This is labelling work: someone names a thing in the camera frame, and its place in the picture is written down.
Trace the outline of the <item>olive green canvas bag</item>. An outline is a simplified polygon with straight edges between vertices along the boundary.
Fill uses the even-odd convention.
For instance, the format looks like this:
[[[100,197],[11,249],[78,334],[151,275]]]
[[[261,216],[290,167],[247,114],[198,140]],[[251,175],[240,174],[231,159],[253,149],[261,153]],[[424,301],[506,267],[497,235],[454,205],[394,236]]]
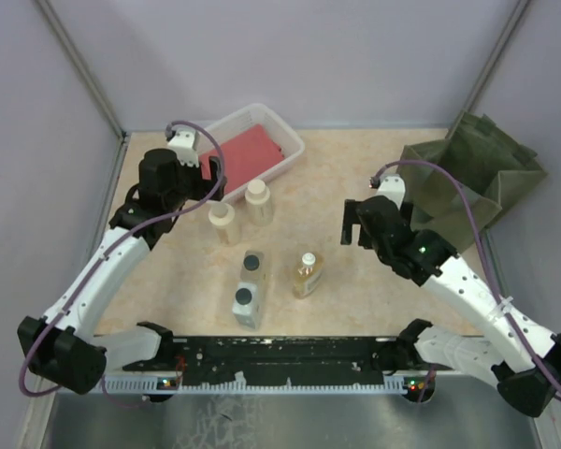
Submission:
[[[461,185],[475,224],[494,225],[547,177],[537,154],[497,127],[489,117],[464,113],[450,138],[403,148],[402,160],[443,168]],[[430,229],[462,253],[474,244],[465,206],[453,184],[431,167],[401,165],[414,230]]]

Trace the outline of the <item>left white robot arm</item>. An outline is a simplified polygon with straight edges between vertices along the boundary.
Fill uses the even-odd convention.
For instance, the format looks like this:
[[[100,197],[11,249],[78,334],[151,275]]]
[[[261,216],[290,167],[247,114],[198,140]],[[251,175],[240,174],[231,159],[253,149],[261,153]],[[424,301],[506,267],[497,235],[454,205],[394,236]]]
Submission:
[[[28,398],[41,392],[26,385],[27,373],[53,389],[90,392],[109,371],[137,362],[169,369],[176,359],[169,329],[150,322],[117,334],[94,332],[127,276],[169,233],[181,215],[223,197],[225,161],[220,147],[209,158],[209,174],[194,151],[158,148],[138,165],[138,180],[109,221],[108,229],[78,277],[40,317],[27,316],[17,329],[24,354],[19,389]]]

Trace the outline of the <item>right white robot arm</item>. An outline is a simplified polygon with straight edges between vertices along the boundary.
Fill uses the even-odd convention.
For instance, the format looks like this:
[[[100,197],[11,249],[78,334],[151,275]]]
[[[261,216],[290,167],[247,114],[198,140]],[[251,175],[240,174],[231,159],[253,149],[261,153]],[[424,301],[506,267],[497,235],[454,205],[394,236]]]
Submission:
[[[416,319],[400,334],[398,355],[408,369],[426,363],[455,369],[493,386],[516,411],[542,415],[561,386],[561,332],[553,333],[518,311],[509,297],[494,297],[457,250],[438,233],[413,231],[386,196],[344,203],[341,239],[371,250],[397,276],[454,308],[482,335],[468,338]]]

